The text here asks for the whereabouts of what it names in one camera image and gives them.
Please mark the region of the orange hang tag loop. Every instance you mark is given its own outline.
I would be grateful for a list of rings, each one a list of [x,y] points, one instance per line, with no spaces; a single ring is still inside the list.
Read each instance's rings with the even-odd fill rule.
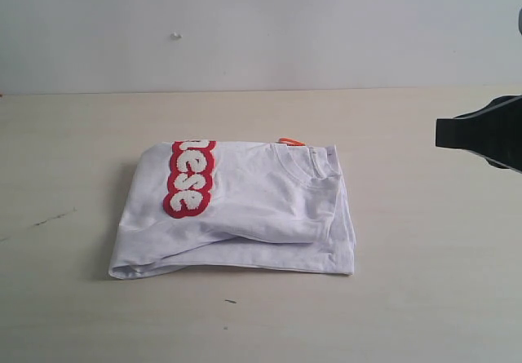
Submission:
[[[303,142],[300,142],[300,141],[297,141],[295,139],[290,139],[290,138],[280,138],[277,143],[279,144],[285,144],[287,146],[297,146],[297,147],[303,147],[305,146],[306,144],[303,143]]]

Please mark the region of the white t-shirt red patch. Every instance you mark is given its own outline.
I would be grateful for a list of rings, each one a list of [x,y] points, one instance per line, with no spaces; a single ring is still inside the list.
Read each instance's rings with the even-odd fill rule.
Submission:
[[[184,140],[140,157],[108,272],[198,266],[351,275],[355,233],[337,149]]]

